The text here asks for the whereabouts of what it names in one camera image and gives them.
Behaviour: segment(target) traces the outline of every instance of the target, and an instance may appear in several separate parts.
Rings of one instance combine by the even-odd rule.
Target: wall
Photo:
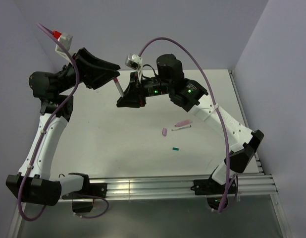
[[[235,69],[296,238],[306,238],[306,0],[270,0]]]
[[[52,64],[21,12],[12,0],[0,0],[0,238],[6,237],[16,206],[5,180],[18,172],[38,124],[40,101],[28,78],[46,70]]]
[[[24,17],[55,67],[65,64],[49,49],[53,43],[35,23],[74,36],[72,51],[86,47],[94,55],[123,69],[129,53],[149,40],[173,38],[205,69],[234,69],[267,0],[16,0]],[[169,42],[150,46],[145,62],[176,53],[185,69],[194,63]]]

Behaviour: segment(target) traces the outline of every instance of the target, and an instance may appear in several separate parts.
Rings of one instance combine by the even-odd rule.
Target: pink eraser
[[[166,128],[163,128],[163,130],[162,130],[162,135],[163,135],[163,136],[166,136],[166,135],[167,135],[167,129],[166,129]]]
[[[193,121],[192,120],[184,120],[184,121],[180,121],[180,122],[176,123],[175,126],[180,127],[180,126],[188,125],[190,123],[193,123]]]

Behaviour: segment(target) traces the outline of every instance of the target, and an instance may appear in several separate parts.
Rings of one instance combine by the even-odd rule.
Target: purple cable
[[[78,88],[78,85],[79,85],[79,71],[78,71],[78,68],[77,68],[77,65],[76,65],[76,62],[74,60],[74,58],[70,55],[70,53],[65,49],[65,47],[52,35],[52,31],[48,28],[46,28],[45,26],[41,25],[40,23],[37,23],[37,26],[45,33],[47,34],[64,52],[65,54],[67,55],[67,57],[69,58],[69,60],[71,61],[74,69],[75,69],[75,73],[76,73],[76,84],[75,84],[75,87],[73,89],[73,91],[67,96],[67,98],[56,108],[56,110],[51,114],[51,116],[49,117],[49,119],[47,120],[47,122],[45,123],[44,127],[43,127],[43,131],[46,131],[46,129],[48,128],[51,120],[53,119],[53,117],[56,115],[56,113],[65,105],[65,103],[67,103],[67,101],[73,96],[73,94],[75,93],[75,91],[77,90]],[[34,152],[33,152],[33,155],[31,157],[31,160],[30,160],[30,166],[32,167],[33,164],[34,164],[34,161],[35,161],[35,158],[36,158],[36,155],[38,153],[38,150],[40,148],[40,145],[41,145],[41,142],[43,140],[43,137],[45,136],[44,133],[41,133],[39,139],[38,139],[38,142],[34,148]],[[18,209],[19,209],[19,213],[21,215],[21,217],[28,221],[28,222],[32,222],[32,221],[35,221],[36,219],[38,219],[44,209],[46,208],[46,205],[42,208],[42,210],[40,211],[40,213],[34,217],[34,218],[29,218],[27,217],[25,214],[24,214],[24,211],[22,210],[22,203],[21,203],[21,198],[22,198],[22,191],[23,191],[23,187],[24,187],[24,183],[27,179],[27,177],[29,176],[31,172],[31,168],[28,168],[25,175],[24,175],[24,178],[21,182],[21,185],[20,185],[20,188],[19,188],[19,192],[18,192]]]
[[[179,48],[181,48],[191,59],[192,61],[195,63],[195,65],[197,66],[197,68],[199,69],[199,71],[202,73],[205,81],[206,81],[206,84],[208,86],[208,89],[209,89],[209,93],[210,93],[210,96],[211,96],[211,99],[212,99],[212,103],[214,105],[216,105],[216,100],[214,98],[214,95],[213,95],[213,92],[212,92],[212,89],[211,89],[211,86],[210,86],[210,83],[203,71],[203,69],[200,67],[200,65],[198,64],[198,62],[195,60],[195,58],[191,55],[191,53],[189,53],[187,51],[187,49],[185,49],[181,44],[179,44],[178,42],[170,39],[170,38],[167,38],[167,37],[157,37],[157,38],[154,38],[152,40],[150,40],[149,42],[147,42],[145,44],[145,46],[141,49],[140,53],[139,53],[139,56],[142,55],[142,53],[144,52],[144,50],[151,44],[153,43],[154,41],[158,41],[158,40],[165,40],[165,41],[170,41],[174,44],[176,44]],[[226,144],[226,166],[227,166],[227,173],[226,173],[226,185],[225,185],[225,190],[224,190],[224,193],[222,195],[222,199],[220,201],[220,204],[219,204],[219,209],[218,209],[218,212],[222,212],[223,210],[223,207],[224,207],[224,204],[225,204],[225,201],[228,197],[228,190],[229,190],[229,179],[230,179],[230,155],[229,155],[229,141],[228,141],[228,134],[227,134],[227,130],[226,130],[226,127],[224,125],[224,121],[223,121],[223,118],[220,114],[220,111],[219,109],[217,108],[216,109],[216,112],[218,114],[218,117],[219,117],[219,120],[220,120],[220,123],[222,125],[222,129],[223,129],[223,135],[224,135],[224,140],[225,140],[225,144]]]
[[[85,219],[92,219],[92,218],[101,217],[109,209],[109,202],[106,199],[102,198],[102,197],[96,197],[96,196],[90,196],[90,195],[81,195],[81,194],[77,194],[77,193],[74,193],[74,195],[82,197],[82,198],[100,199],[100,200],[104,201],[107,204],[107,207],[105,208],[105,210],[103,212],[101,212],[100,214],[98,214],[98,215],[90,216],[89,217],[89,216],[83,216],[83,215],[75,213],[75,215],[78,216],[78,217],[85,218]]]

